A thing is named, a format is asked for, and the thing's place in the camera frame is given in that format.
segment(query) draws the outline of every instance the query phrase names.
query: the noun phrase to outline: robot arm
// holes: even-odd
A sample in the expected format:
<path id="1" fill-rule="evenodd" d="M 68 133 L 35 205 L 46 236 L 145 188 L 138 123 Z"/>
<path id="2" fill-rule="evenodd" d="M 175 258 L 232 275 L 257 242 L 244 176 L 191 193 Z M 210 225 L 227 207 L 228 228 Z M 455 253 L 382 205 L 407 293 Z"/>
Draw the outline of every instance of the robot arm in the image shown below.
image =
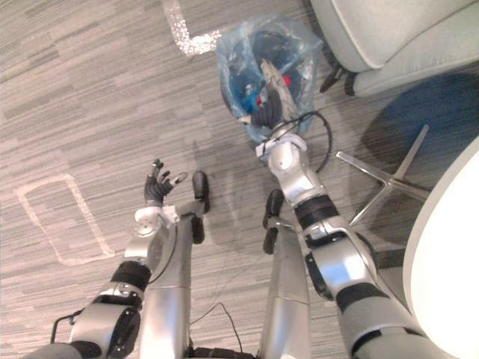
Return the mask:
<path id="1" fill-rule="evenodd" d="M 276 88 L 281 80 L 273 77 L 269 84 Z M 294 209 L 310 249 L 305 260 L 311 280 L 318 294 L 336 301 L 350 357 L 449 358 L 425 337 L 408 310 L 382 290 L 370 248 L 339 214 L 309 167 L 305 141 L 291 133 L 293 122 L 270 117 L 265 123 L 272 135 L 257 147 L 257 157 L 267 162 Z"/>
<path id="2" fill-rule="evenodd" d="M 147 207 L 135 214 L 136 235 L 125 251 L 125 261 L 98 296 L 75 316 L 70 342 L 51 343 L 26 359 L 125 358 L 131 353 L 140 327 L 144 291 L 161 261 L 162 245 L 168 237 L 170 206 L 163 206 L 163 198 L 186 178 L 181 174 L 170 181 L 169 172 L 158 177 L 162 167 L 163 163 L 156 160 L 146 179 Z"/>

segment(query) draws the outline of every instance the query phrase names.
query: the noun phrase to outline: wire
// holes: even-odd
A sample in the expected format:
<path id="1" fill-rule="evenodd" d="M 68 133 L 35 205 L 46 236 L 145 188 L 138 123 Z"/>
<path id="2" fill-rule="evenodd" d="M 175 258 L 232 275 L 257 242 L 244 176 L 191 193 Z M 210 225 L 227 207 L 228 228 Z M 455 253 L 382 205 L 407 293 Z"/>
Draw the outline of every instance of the wire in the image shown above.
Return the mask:
<path id="1" fill-rule="evenodd" d="M 170 257 L 168 258 L 168 261 L 166 262 L 165 267 L 163 267 L 162 271 L 155 277 L 155 279 L 149 281 L 148 285 L 157 281 L 163 275 L 163 273 L 165 273 L 165 270 L 167 269 L 168 265 L 171 262 L 171 258 L 173 257 L 174 250 L 177 247 L 177 242 L 178 242 L 178 227 L 177 225 L 174 225 L 174 244 L 173 244 L 173 249 L 171 250 L 171 253 L 170 253 Z"/>
<path id="2" fill-rule="evenodd" d="M 55 322 L 53 323 L 52 335 L 50 337 L 50 344 L 53 344 L 55 342 L 55 337 L 57 335 L 58 323 L 60 323 L 62 320 L 69 319 L 70 324 L 73 325 L 73 323 L 74 323 L 73 320 L 75 319 L 76 316 L 78 316 L 82 313 L 83 309 L 77 310 L 75 313 L 70 314 L 69 316 L 62 316 L 62 317 L 58 318 L 57 320 L 55 320 Z"/>
<path id="3" fill-rule="evenodd" d="M 190 325 L 194 325 L 195 323 L 199 322 L 200 320 L 202 320 L 205 316 L 207 316 L 208 314 L 210 314 L 211 312 L 213 312 L 215 310 L 216 307 L 218 307 L 219 305 L 222 306 L 223 308 L 223 311 L 225 312 L 225 314 L 228 316 L 228 318 L 230 319 L 230 323 L 231 323 L 231 326 L 233 327 L 233 331 L 234 331 L 234 335 L 237 336 L 237 339 L 238 339 L 238 344 L 239 344 L 239 350 L 243 353 L 242 351 L 242 345 L 241 345 L 241 339 L 240 339 L 240 336 L 238 335 L 238 332 L 237 332 L 237 328 L 234 326 L 234 321 L 233 321 L 233 318 L 231 317 L 231 315 L 229 314 L 229 312 L 226 310 L 226 307 L 223 303 L 219 302 L 219 303 L 216 303 L 215 305 L 213 305 L 211 307 L 210 310 L 208 310 L 205 314 L 203 314 L 202 316 L 200 316 L 199 318 L 195 319 L 193 322 L 189 323 Z"/>
<path id="4" fill-rule="evenodd" d="M 324 167 L 327 165 L 328 161 L 330 160 L 331 158 L 331 154 L 332 154 L 332 142 L 333 142 L 333 138 L 332 138 L 332 130 L 331 130 L 331 126 L 329 125 L 329 122 L 328 120 L 319 112 L 319 111 L 310 111 L 310 112 L 305 112 L 304 114 L 302 114 L 301 116 L 299 116 L 298 118 L 296 118 L 295 120 L 289 120 L 289 121 L 284 121 L 283 123 L 281 123 L 273 132 L 271 132 L 271 135 L 269 135 L 269 137 L 267 139 L 265 139 L 262 144 L 263 144 L 263 156 L 264 156 L 264 153 L 266 151 L 266 146 L 264 146 L 264 144 L 269 141 L 271 139 L 271 137 L 280 129 L 282 129 L 284 126 L 288 125 L 288 124 L 291 124 L 291 123 L 294 123 L 294 125 L 289 128 L 288 130 L 286 130 L 286 132 L 284 132 L 283 134 L 281 134 L 278 138 L 275 139 L 275 141 L 279 141 L 284 135 L 286 135 L 288 132 L 291 132 L 293 131 L 294 129 L 298 128 L 299 126 L 301 126 L 301 124 L 303 122 L 305 122 L 306 120 L 309 119 L 310 116 L 316 116 L 318 118 L 320 118 L 322 121 L 323 121 L 323 125 L 325 126 L 326 128 L 326 134 L 328 135 L 328 150 L 326 151 L 326 154 L 324 156 L 324 159 L 323 161 L 321 162 L 320 166 L 316 169 L 316 173 L 318 174 L 319 172 L 321 172 Z"/>

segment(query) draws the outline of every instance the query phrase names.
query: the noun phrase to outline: plastic bag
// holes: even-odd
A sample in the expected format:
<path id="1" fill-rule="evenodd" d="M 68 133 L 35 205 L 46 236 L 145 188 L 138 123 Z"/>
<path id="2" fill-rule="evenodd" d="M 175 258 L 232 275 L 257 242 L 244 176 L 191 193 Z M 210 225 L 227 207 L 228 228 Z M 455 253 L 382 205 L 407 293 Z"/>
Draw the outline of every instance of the plastic bag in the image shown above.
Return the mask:
<path id="1" fill-rule="evenodd" d="M 224 33 L 216 48 L 222 96 L 231 113 L 242 117 L 258 110 L 264 100 L 265 80 L 260 62 L 271 61 L 283 75 L 298 114 L 314 109 L 319 51 L 323 42 L 296 20 L 282 16 L 250 19 Z M 308 128 L 309 121 L 300 126 Z M 260 143 L 270 134 L 245 125 Z"/>

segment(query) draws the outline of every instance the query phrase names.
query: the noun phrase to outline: white chair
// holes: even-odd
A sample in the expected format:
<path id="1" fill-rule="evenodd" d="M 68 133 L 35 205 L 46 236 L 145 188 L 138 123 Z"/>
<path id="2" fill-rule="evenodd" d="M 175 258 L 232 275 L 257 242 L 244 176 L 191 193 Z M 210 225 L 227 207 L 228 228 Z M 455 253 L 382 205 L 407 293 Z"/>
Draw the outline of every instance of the white chair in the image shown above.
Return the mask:
<path id="1" fill-rule="evenodd" d="M 368 96 L 479 60 L 477 0 L 311 0 L 347 93 Z"/>

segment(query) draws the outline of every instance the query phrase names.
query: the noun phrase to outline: white tape marking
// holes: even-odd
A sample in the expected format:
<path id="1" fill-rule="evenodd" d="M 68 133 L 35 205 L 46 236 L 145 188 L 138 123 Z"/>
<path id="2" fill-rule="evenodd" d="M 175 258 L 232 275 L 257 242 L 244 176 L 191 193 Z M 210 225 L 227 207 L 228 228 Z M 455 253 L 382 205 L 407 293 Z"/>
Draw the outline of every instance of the white tape marking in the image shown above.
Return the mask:
<path id="1" fill-rule="evenodd" d="M 201 55 L 216 49 L 216 41 L 221 37 L 219 30 L 191 38 L 185 18 L 181 13 L 179 1 L 164 0 L 162 6 L 170 25 L 173 40 L 187 57 Z"/>
<path id="2" fill-rule="evenodd" d="M 95 239 L 97 240 L 98 245 L 100 246 L 103 254 L 93 256 L 93 257 L 87 257 L 87 258 L 71 258 L 71 259 L 63 258 L 60 255 L 60 252 L 58 251 L 58 249 L 55 247 L 55 243 L 53 242 L 53 238 L 45 230 L 45 228 L 41 224 L 40 220 L 38 219 L 37 215 L 35 214 L 35 211 L 34 211 L 33 207 L 28 202 L 28 199 L 27 199 L 26 195 L 30 191 L 33 191 L 36 188 L 42 187 L 44 185 L 48 185 L 50 183 L 62 182 L 62 181 L 65 181 L 68 188 L 72 191 L 72 194 L 73 194 L 73 197 L 75 198 L 76 204 L 78 204 L 78 207 L 80 208 L 80 211 L 82 211 L 83 216 L 85 217 L 85 220 L 87 221 L 88 225 L 90 226 L 91 232 L 94 234 Z M 83 199 L 83 196 L 80 193 L 80 190 L 75 183 L 75 179 L 71 175 L 61 174 L 61 175 L 58 175 L 58 176 L 42 179 L 40 181 L 33 182 L 33 183 L 28 184 L 28 185 L 24 185 L 23 187 L 19 188 L 16 191 L 16 194 L 18 196 L 18 199 L 19 199 L 20 203 L 22 204 L 23 208 L 25 209 L 25 212 L 27 212 L 28 217 L 30 217 L 33 224 L 35 226 L 39 227 L 42 230 L 42 232 L 45 234 L 45 236 L 47 237 L 50 245 L 53 248 L 53 251 L 55 252 L 55 255 L 56 255 L 58 261 L 61 264 L 65 264 L 66 266 L 79 266 L 81 264 L 93 262 L 94 260 L 104 260 L 106 258 L 112 258 L 112 257 L 115 256 L 114 251 L 106 244 L 105 237 L 103 237 L 103 234 L 101 233 L 101 230 L 98 227 L 98 225 L 95 221 L 95 218 L 91 214 L 91 211 L 88 208 L 88 205 L 86 204 L 85 200 Z"/>

